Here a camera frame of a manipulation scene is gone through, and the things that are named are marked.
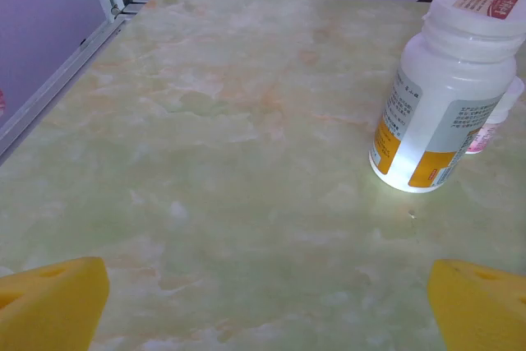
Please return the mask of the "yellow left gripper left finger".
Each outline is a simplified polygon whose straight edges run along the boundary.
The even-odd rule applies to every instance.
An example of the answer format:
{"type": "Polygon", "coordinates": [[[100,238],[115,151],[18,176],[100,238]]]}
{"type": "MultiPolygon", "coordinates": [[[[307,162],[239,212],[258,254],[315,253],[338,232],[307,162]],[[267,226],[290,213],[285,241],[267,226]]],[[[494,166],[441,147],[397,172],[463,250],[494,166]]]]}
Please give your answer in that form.
{"type": "Polygon", "coordinates": [[[0,277],[0,351],[88,351],[108,295],[100,257],[0,277]]]}

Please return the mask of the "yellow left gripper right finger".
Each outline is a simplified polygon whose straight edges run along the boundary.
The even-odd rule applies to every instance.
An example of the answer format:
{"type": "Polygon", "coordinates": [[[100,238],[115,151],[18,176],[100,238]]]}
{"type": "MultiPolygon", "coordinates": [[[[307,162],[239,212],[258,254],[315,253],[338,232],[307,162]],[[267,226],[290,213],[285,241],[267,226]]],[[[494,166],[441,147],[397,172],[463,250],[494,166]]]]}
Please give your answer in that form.
{"type": "Polygon", "coordinates": [[[433,263],[427,296],[446,351],[526,351],[526,276],[433,263]]]}

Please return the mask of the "small white pill bottle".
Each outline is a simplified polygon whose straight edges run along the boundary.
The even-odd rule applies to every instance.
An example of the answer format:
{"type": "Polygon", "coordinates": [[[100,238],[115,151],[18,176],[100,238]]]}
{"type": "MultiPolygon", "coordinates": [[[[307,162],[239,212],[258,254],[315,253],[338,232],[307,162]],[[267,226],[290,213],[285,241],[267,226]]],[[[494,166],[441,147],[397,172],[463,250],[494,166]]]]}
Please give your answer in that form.
{"type": "Polygon", "coordinates": [[[477,136],[466,151],[467,155],[474,155],[486,149],[496,134],[497,129],[508,118],[510,110],[514,107],[523,92],[524,83],[516,76],[507,91],[502,95],[499,103],[493,109],[486,123],[478,131],[477,136]]]}

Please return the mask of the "large white pill bottle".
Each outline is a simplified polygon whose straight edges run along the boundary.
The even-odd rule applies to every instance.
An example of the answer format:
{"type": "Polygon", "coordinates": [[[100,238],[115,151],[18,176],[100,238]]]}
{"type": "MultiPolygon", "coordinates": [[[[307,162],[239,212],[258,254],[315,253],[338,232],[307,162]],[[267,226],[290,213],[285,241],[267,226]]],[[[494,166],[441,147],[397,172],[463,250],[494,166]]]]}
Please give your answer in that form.
{"type": "Polygon", "coordinates": [[[432,0],[405,45],[369,161],[403,192],[440,187],[517,74],[526,0],[432,0]]]}

